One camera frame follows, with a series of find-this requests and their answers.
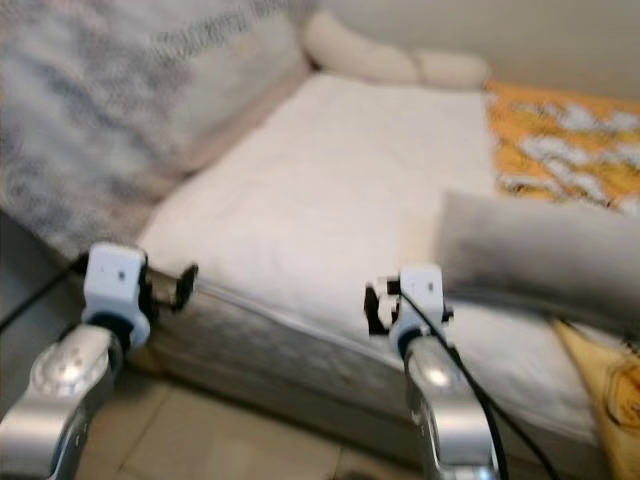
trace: white mattress pad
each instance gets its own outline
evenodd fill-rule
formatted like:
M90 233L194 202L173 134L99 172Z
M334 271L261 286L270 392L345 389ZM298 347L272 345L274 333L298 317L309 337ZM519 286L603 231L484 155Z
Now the white mattress pad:
M315 75L170 196L139 244L160 270L195 260L202 288L400 368L367 336L364 287L432 260L444 191L495 194L490 151L482 94ZM448 334L499 402L597 443L588 396L544 319L456 307Z

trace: tile floor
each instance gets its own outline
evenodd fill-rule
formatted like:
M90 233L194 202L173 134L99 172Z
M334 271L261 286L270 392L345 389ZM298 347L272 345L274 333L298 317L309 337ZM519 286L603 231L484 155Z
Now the tile floor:
M347 471L420 479L200 391L125 371L94 420L76 480L328 480Z

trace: black cable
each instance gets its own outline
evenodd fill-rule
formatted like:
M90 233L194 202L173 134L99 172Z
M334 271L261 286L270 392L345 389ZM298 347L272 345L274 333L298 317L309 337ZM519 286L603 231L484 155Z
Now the black cable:
M67 278L71 273L84 273L87 269L87 263L89 261L88 253L81 253L76 257L76 259L71 262L64 270L62 270L58 275L53 277L47 283L45 283L42 287L36 290L29 298L27 298L24 302L18 305L11 313L5 316L2 320L0 320L0 335L4 333L4 331L10 327L20 316L26 312L29 308L33 306L38 300L40 300L43 296L49 293L56 285L62 282L65 278Z
M490 405L493 411L495 411L504 420L504 422L522 439L525 445L527 445L527 447L529 447L529 449L534 453L538 460L540 460L540 463L542 463L542 465L544 466L544 469L549 475L549 478L551 478L552 480L560 480L560 475L558 475L558 473L556 472L553 464L551 463L551 460L549 460L546 454L540 449L540 447L538 447L538 445L531 439L531 437L529 437L529 435L524 430L522 430L522 428L515 422L515 420L513 420L513 418L511 418L511 416L496 403L496 401L484 390L484 388L480 386L473 375L471 375L471 372L467 370L467 367L465 367L464 363L462 363L462 359L460 358L458 351L447 343L440 331L434 328L431 321L410 297L408 297L402 291L400 292L400 295L407 301L409 305L411 305L411 308L414 309L418 316L420 316L420 318L422 318L422 320L431 328L431 333L438 340L440 346L442 346L442 348L444 348L444 350L447 352L451 360L453 360L458 368L460 368L460 371L469 382L469 385L471 385L471 388L476 393L476 396L478 396L478 400L480 401L480 403L482 404L483 402L486 402L488 405Z

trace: orange patterned fabric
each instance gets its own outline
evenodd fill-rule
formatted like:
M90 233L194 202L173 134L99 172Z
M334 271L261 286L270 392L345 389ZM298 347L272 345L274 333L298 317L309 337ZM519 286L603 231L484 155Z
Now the orange patterned fabric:
M501 190L640 215L640 103L494 83L488 111Z

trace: yellow fabric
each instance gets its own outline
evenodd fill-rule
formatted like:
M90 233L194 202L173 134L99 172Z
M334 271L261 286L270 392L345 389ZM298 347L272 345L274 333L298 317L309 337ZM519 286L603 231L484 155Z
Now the yellow fabric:
M503 83L488 90L501 190L640 213L640 103Z
M615 478L639 480L640 357L597 345L562 322L553 328L591 395Z

